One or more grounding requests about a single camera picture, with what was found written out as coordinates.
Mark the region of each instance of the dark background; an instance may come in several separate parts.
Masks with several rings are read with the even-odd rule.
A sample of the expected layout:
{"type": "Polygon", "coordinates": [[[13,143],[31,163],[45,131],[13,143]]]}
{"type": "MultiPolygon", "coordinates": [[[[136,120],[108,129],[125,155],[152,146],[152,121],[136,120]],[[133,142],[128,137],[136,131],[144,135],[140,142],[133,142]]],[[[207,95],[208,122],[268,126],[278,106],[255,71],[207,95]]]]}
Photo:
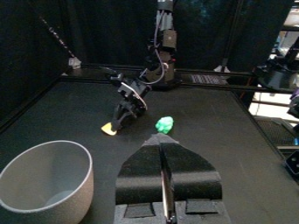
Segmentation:
{"type": "MultiPolygon", "coordinates": [[[[85,63],[141,66],[155,30],[155,0],[31,2],[35,10],[28,1],[0,1],[0,121],[68,68],[69,55],[36,11],[85,63]]],[[[176,67],[212,70],[220,64],[236,3],[179,0],[173,12],[176,67]]],[[[228,60],[231,71],[251,71],[266,61],[292,3],[244,1],[228,60]]]]}

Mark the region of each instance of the black table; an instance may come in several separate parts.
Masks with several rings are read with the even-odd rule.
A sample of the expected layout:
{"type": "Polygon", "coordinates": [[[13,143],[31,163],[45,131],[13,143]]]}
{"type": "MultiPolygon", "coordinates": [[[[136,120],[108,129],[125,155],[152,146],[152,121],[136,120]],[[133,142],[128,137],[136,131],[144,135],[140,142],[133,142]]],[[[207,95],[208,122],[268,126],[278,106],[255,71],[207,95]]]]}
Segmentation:
{"type": "Polygon", "coordinates": [[[83,144],[93,158],[95,196],[81,223],[112,223],[120,166],[156,133],[160,117],[172,116],[169,137],[219,171],[232,223],[298,223],[298,184],[231,92],[185,87],[153,91],[144,98],[145,114],[107,136],[100,127],[120,99],[108,84],[57,82],[0,136],[0,171],[36,144],[61,139],[83,144]]]}

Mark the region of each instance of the white bowl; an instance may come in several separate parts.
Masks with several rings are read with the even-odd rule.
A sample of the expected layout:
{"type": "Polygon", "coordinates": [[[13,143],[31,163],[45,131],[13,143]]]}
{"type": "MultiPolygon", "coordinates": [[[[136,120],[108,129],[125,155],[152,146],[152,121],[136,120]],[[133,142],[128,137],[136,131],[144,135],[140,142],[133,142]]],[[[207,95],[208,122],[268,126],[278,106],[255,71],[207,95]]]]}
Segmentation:
{"type": "Polygon", "coordinates": [[[79,223],[92,195],[92,158],[88,150],[71,141],[32,147],[0,174],[5,223],[79,223]]]}

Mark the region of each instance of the green object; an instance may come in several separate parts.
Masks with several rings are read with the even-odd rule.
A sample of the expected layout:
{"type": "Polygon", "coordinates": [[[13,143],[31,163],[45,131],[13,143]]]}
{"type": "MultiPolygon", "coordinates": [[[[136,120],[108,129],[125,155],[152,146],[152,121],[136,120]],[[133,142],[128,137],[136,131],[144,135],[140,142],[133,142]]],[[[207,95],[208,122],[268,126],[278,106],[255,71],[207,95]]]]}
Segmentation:
{"type": "Polygon", "coordinates": [[[169,116],[163,117],[156,125],[157,132],[167,134],[173,127],[173,119],[169,116]]]}

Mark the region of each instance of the black wall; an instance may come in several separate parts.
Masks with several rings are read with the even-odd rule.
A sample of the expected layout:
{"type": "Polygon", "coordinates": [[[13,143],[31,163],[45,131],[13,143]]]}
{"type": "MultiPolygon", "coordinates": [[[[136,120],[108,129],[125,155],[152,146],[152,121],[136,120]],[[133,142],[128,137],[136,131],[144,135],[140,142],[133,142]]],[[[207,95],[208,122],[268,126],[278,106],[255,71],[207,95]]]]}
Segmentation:
{"type": "MultiPolygon", "coordinates": [[[[221,61],[239,0],[179,0],[176,67],[213,69],[221,61]]],[[[143,65],[155,32],[156,0],[65,0],[71,44],[83,61],[143,65]]],[[[251,71],[271,53],[294,0],[244,0],[228,68],[251,71]]]]}
{"type": "MultiPolygon", "coordinates": [[[[60,5],[33,2],[51,26],[61,30],[60,5]]],[[[65,71],[68,54],[25,1],[0,3],[0,121],[65,71]]]]}

